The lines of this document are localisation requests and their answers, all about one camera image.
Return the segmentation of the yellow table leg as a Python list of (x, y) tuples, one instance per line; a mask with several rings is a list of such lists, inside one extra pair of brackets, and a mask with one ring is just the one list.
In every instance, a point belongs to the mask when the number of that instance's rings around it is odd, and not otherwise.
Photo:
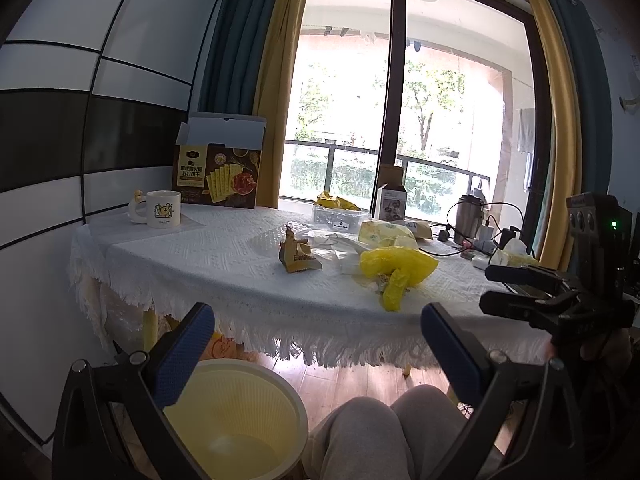
[(145, 310), (142, 314), (143, 350), (149, 352), (157, 343), (158, 316), (154, 310)]

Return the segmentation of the clear plastic wrap sheets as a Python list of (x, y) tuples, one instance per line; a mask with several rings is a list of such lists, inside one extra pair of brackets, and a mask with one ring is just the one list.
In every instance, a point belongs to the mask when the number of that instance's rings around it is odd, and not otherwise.
[(362, 275), (360, 257), (370, 247), (354, 234), (325, 229), (306, 229), (297, 233), (310, 247), (311, 255), (332, 275)]

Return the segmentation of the white lace tablecloth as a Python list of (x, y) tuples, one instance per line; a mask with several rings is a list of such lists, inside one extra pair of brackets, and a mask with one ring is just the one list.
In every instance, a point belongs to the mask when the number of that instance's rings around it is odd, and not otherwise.
[(436, 301), (485, 347), (516, 362), (541, 361), (547, 335), (482, 313), (480, 296), (492, 283), (469, 261), (442, 258), (400, 309), (388, 312), (373, 282), (344, 274), (333, 262), (285, 270), (278, 252), (287, 226), (302, 230), (305, 222), (277, 209), (187, 206), (177, 229), (162, 230), (109, 214), (76, 230), (70, 280), (102, 344), (112, 341), (105, 323), (116, 304), (183, 318), (205, 302), (217, 330), (268, 356), (302, 356), (325, 367), (427, 367), (435, 359), (420, 332), (420, 313)]

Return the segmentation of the yellow plastic bag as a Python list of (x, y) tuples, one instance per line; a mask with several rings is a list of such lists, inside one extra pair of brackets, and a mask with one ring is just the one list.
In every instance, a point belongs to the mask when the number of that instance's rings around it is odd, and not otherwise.
[(360, 271), (366, 278), (385, 278), (382, 305), (398, 312), (408, 288), (415, 288), (437, 268), (438, 261), (420, 249), (405, 246), (380, 247), (360, 255)]

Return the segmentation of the yellow curtain right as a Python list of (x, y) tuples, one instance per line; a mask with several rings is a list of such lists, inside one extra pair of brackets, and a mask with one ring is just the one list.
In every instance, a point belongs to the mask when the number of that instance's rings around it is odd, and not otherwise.
[(570, 264), (570, 237), (566, 200), (582, 184), (582, 132), (572, 61), (558, 19), (549, 0), (528, 0), (546, 59), (554, 137), (553, 185), (548, 223), (539, 261), (565, 271)]

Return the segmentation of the white cartoon mug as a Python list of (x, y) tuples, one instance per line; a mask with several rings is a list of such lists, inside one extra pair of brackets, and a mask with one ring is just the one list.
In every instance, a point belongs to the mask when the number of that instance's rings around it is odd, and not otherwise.
[(181, 194), (177, 191), (134, 192), (128, 205), (129, 220), (154, 229), (171, 229), (180, 224)]

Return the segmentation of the clear plastic food container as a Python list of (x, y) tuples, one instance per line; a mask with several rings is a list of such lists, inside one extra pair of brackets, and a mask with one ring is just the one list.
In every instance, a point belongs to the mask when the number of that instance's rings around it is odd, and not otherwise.
[(360, 209), (326, 208), (320, 205), (312, 208), (312, 221), (316, 226), (339, 233), (357, 233), (361, 223), (370, 219), (370, 214)]

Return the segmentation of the yellow curtain left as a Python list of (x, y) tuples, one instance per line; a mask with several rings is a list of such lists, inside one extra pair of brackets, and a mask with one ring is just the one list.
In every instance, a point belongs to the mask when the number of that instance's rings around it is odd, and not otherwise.
[(254, 114), (265, 118), (256, 204), (276, 208), (279, 201), (288, 103), (306, 0), (276, 0), (257, 78)]

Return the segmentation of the yellow snack bags in box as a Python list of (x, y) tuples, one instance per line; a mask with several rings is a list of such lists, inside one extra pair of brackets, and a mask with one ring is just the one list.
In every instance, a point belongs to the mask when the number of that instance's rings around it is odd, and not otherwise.
[(360, 211), (360, 208), (356, 204), (350, 202), (349, 200), (346, 200), (346, 198), (341, 198), (340, 196), (332, 196), (326, 191), (323, 191), (320, 195), (317, 196), (314, 204), (326, 209)]

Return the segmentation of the orange brown snack wrapper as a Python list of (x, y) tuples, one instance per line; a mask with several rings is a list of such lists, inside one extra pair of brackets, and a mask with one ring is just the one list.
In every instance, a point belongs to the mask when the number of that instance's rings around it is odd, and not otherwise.
[(290, 226), (285, 227), (284, 240), (280, 243), (279, 260), (288, 273), (322, 269), (320, 261), (311, 253), (308, 240), (298, 240)]

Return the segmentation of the beige snack pouch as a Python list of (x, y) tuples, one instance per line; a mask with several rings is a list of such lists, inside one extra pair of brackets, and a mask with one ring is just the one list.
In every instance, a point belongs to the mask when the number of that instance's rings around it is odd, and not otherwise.
[(433, 238), (432, 227), (426, 221), (407, 220), (406, 227), (417, 240), (431, 240)]

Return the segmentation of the person's grey trouser legs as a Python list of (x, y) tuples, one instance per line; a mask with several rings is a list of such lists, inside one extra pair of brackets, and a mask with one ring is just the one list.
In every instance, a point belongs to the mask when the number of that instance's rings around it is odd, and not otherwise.
[(311, 431), (302, 462), (311, 479), (427, 479), (465, 425), (460, 410), (431, 385), (390, 405), (358, 396)]

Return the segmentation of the cream plastic waste basket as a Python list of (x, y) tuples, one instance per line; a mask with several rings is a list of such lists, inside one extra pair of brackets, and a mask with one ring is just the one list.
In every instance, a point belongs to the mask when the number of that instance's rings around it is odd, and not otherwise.
[(281, 479), (298, 465), (308, 437), (293, 387), (240, 360), (199, 362), (164, 413), (212, 479)]

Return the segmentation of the teal curtain left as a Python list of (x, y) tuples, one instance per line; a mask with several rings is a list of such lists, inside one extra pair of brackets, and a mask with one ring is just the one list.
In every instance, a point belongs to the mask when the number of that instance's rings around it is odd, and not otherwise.
[(262, 51), (276, 0), (222, 0), (209, 49), (200, 110), (253, 113)]

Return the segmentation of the small white product box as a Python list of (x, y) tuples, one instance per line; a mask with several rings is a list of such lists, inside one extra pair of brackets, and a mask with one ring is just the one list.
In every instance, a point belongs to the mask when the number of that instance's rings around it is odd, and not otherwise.
[(383, 164), (378, 170), (373, 218), (387, 222), (404, 220), (406, 205), (404, 170), (399, 166)]

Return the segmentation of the pale yellow printed bag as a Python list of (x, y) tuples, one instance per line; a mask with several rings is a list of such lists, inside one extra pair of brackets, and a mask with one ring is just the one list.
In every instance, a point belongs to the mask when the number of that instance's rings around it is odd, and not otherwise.
[(382, 220), (367, 220), (360, 224), (358, 240), (371, 248), (407, 247), (418, 249), (416, 238), (406, 226)]

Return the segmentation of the yellow curtain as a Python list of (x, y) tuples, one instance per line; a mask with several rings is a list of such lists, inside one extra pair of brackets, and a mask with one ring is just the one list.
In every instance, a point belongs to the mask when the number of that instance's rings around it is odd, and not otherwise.
[(582, 132), (572, 61), (558, 19), (549, 0), (528, 0), (546, 59), (554, 137), (553, 185), (548, 223), (539, 261), (565, 271), (570, 264), (570, 237), (566, 200), (582, 184)]
[(265, 118), (256, 204), (276, 208), (279, 201), (288, 103), (306, 0), (276, 0), (257, 78), (254, 114)]

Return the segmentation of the steel thermos bottle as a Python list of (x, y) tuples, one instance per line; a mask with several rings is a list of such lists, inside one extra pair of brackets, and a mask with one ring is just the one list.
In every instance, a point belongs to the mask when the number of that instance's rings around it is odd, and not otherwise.
[(462, 245), (465, 240), (476, 237), (484, 219), (485, 200), (474, 195), (462, 195), (456, 205), (454, 220), (454, 242)]

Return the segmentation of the brown cracker box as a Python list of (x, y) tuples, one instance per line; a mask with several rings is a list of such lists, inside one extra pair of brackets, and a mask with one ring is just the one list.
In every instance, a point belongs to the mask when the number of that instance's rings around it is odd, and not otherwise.
[(257, 116), (190, 114), (178, 132), (171, 188), (185, 204), (255, 208), (266, 125)]

